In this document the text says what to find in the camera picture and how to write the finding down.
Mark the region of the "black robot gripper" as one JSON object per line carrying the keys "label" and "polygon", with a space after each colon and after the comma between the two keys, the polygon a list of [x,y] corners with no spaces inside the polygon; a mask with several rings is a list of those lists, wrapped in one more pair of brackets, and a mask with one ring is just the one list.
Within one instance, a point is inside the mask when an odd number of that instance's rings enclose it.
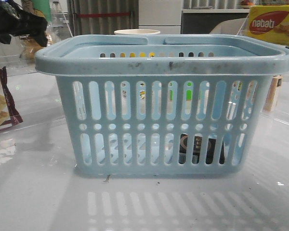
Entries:
{"label": "black robot gripper", "polygon": [[28,35],[46,47],[47,20],[22,10],[13,0],[0,0],[0,43],[10,44],[11,37]]}

